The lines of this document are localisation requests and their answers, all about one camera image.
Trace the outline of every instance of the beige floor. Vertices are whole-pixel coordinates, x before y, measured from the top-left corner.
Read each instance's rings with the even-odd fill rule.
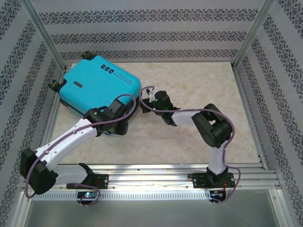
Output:
[[[215,104],[234,123],[235,138],[227,149],[228,163],[256,163],[257,153],[229,62],[118,63],[137,76],[142,86],[166,90],[172,103],[182,108]],[[53,139],[80,117],[60,106]],[[88,164],[188,164],[208,163],[208,146],[194,126],[167,126],[154,113],[141,109],[129,122],[125,136],[106,136],[81,145],[61,163]]]

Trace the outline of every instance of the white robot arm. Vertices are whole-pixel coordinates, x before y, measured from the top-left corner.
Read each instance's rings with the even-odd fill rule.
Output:
[[[217,114],[220,111],[212,104],[205,108],[209,112],[187,111],[187,112],[170,112],[179,110],[172,106],[170,99],[165,91],[151,92],[151,98],[143,100],[143,104],[152,110],[167,110],[166,113],[158,113],[166,124],[172,126],[193,125],[196,126],[204,141],[211,147],[211,158],[207,169],[206,182],[202,184],[207,188],[221,188],[222,179],[226,176],[228,169],[225,165],[224,145],[231,137],[232,129],[226,120]],[[95,186],[97,180],[96,174],[84,163],[78,165],[60,166],[60,161],[69,155],[75,148],[87,140],[100,136],[103,132],[110,131],[114,125],[110,123],[116,119],[115,113],[121,112],[120,105],[117,103],[110,108],[94,108],[89,110],[82,119],[80,119],[72,128],[63,135],[56,138],[43,147],[31,150],[27,148],[21,153],[20,173],[26,179],[29,175],[29,184],[36,194],[43,194],[50,190],[54,185],[80,183],[82,185]],[[143,112],[149,112],[141,105]],[[30,168],[36,161],[32,172]]]

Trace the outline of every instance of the turquoise case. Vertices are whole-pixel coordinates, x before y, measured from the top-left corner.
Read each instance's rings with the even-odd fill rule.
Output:
[[[109,107],[121,94],[137,98],[141,91],[137,77],[99,55],[81,60],[63,79],[66,84],[59,91],[60,98],[82,115],[92,108]],[[119,100],[127,105],[132,99],[124,96]]]

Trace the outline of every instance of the enclosure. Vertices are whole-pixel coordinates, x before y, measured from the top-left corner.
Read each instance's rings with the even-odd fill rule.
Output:
[[[153,217],[154,226],[169,221],[303,226],[302,0],[0,0],[0,5],[0,226],[41,226],[49,218],[57,221],[44,226],[84,225],[82,215],[93,217],[92,225],[112,226],[148,226]],[[197,129],[168,126],[140,109],[126,135],[96,137],[61,162],[85,162],[95,173],[109,174],[100,202],[106,208],[99,203],[93,212],[79,208],[74,191],[64,185],[26,199],[21,152],[49,143],[80,119],[48,83],[62,81],[86,51],[135,75],[143,87],[167,91],[176,107],[213,103],[230,117],[235,138],[227,163],[242,175],[229,205],[213,207],[208,192],[195,191],[186,178],[205,172],[209,161]],[[73,215],[63,216],[68,210]],[[169,210],[166,216],[163,210]]]

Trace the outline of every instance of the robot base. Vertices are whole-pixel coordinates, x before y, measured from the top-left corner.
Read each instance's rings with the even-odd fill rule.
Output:
[[[225,173],[220,176],[216,181],[211,181],[211,175],[209,173],[194,173],[188,175],[193,179],[194,188],[223,188],[224,183],[226,188],[233,188],[235,186],[235,180],[232,173]]]
[[[108,174],[94,174],[94,180],[89,185],[93,186],[93,187],[96,187],[96,188],[99,188],[99,189],[107,189],[108,178],[109,178]],[[77,185],[74,185],[74,184],[71,184],[71,183],[66,184],[66,189],[88,189],[88,190],[91,190],[91,188],[81,187],[81,186],[77,186]]]

